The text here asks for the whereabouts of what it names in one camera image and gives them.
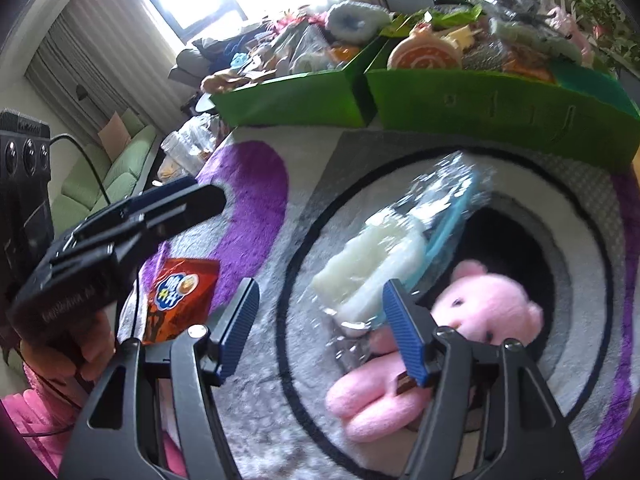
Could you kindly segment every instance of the orange round object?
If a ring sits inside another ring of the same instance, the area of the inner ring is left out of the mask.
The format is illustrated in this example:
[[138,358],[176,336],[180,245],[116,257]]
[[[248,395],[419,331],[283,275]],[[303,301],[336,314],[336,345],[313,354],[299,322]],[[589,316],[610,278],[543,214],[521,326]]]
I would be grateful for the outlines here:
[[359,53],[360,48],[357,46],[334,46],[331,53],[338,61],[351,61]]
[[462,68],[462,53],[451,42],[424,31],[401,41],[387,68]]

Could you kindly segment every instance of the black ring pattern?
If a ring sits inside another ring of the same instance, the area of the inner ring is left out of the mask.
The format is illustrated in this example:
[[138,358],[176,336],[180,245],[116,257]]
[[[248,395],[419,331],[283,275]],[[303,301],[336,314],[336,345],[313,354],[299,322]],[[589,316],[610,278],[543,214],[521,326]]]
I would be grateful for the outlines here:
[[293,254],[291,260],[287,264],[287,269],[284,277],[284,284],[282,291],[278,298],[278,304],[276,306],[276,358],[278,360],[278,372],[280,375],[280,381],[282,384],[282,390],[287,402],[291,408],[293,415],[295,416],[298,424],[308,434],[308,436],[316,443],[316,445],[329,457],[334,463],[346,469],[353,475],[361,478],[362,480],[393,480],[392,476],[363,468],[356,464],[351,457],[343,453],[338,447],[334,446],[331,441],[326,437],[322,430],[315,423],[313,418],[309,415],[308,411],[304,407],[300,395],[296,391],[293,383],[293,375],[291,373],[291,367],[289,363],[289,356],[287,354],[287,313],[289,311],[289,301],[293,290],[293,285],[296,281],[298,272],[302,263],[310,251],[313,244],[318,240],[321,235],[322,228],[327,222],[336,214],[336,212],[343,207],[349,200],[351,200],[358,192],[365,187],[370,186],[378,179],[393,173],[395,170],[404,168],[405,166],[415,164],[422,160],[429,160],[433,158],[440,158],[456,150],[462,150],[473,155],[492,156],[494,158],[501,158],[513,164],[517,164],[523,168],[531,170],[537,176],[545,180],[548,184],[554,186],[572,205],[575,214],[585,222],[589,231],[593,235],[593,239],[596,242],[605,273],[605,302],[606,302],[606,320],[604,323],[604,329],[602,333],[602,340],[600,342],[600,348],[591,370],[590,376],[578,396],[574,406],[569,410],[566,415],[567,423],[571,423],[575,417],[580,413],[580,410],[585,405],[593,389],[598,381],[604,359],[609,348],[609,342],[611,339],[611,330],[613,324],[613,270],[609,255],[607,253],[606,244],[604,238],[598,229],[598,226],[594,220],[589,216],[585,209],[580,204],[580,201],[576,195],[569,189],[569,187],[554,177],[546,170],[535,164],[533,161],[525,158],[521,155],[505,152],[495,148],[480,148],[469,146],[442,146],[438,148],[430,148],[427,150],[421,150],[419,152],[411,153],[396,160],[392,160],[375,170],[367,173],[352,186],[346,189],[340,196],[337,196],[328,206],[322,211],[318,218],[312,223],[308,232],[300,247]]

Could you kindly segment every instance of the pink toy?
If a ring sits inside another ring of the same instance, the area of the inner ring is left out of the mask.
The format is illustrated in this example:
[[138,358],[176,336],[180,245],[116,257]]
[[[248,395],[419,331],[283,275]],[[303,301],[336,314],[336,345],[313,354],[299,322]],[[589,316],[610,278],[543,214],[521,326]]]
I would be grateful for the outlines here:
[[548,16],[550,16],[550,18],[547,20],[547,23],[562,35],[569,38],[570,41],[580,49],[582,53],[582,65],[591,67],[595,54],[593,53],[589,40],[580,32],[574,17],[568,14],[562,7],[554,7],[549,11]]
[[[528,345],[542,330],[542,309],[529,301],[519,283],[488,274],[473,260],[459,263],[451,284],[431,311],[439,326],[450,326],[469,340],[500,344],[507,338]],[[388,327],[370,339],[376,353],[392,352],[355,369],[326,394],[326,407],[342,419],[347,437],[372,442],[415,420],[431,399],[423,388],[396,395],[396,378],[406,369]]]

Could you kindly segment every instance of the plush bear ear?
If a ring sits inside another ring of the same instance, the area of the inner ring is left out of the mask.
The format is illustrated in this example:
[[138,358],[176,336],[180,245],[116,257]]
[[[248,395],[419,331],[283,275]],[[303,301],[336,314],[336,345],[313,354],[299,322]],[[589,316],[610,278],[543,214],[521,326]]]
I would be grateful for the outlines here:
[[534,303],[533,301],[529,301],[529,304],[527,305],[527,310],[529,311],[529,327],[531,332],[527,337],[529,341],[527,342],[522,341],[522,343],[524,343],[525,345],[528,345],[529,343],[531,343],[531,341],[533,341],[535,338],[538,337],[538,334],[542,332],[542,327],[545,324],[544,314],[542,313],[542,309],[537,303]]
[[486,274],[486,267],[477,260],[463,260],[456,265],[451,273],[451,283],[467,276],[482,276]]

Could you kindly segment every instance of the window frame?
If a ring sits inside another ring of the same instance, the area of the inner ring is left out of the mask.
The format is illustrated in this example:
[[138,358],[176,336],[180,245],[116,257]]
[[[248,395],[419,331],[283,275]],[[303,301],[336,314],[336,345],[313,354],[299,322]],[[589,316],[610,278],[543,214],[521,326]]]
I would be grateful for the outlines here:
[[228,12],[233,12],[235,10],[240,15],[240,18],[242,18],[243,20],[247,20],[247,16],[244,13],[244,10],[242,10],[242,7],[240,7],[240,5],[238,4],[237,0],[222,0],[222,4],[215,12],[212,12],[209,16],[205,16],[201,20],[192,23],[189,27],[183,28],[178,23],[178,20],[175,19],[175,16],[171,13],[171,11],[166,9],[162,5],[162,2],[160,0],[150,1],[158,10],[162,18],[167,22],[167,25],[171,27],[172,31],[175,32],[176,36],[178,36],[178,38],[180,38],[180,41],[184,44],[193,39],[205,28],[209,27],[209,25],[212,25],[217,20],[225,16]]

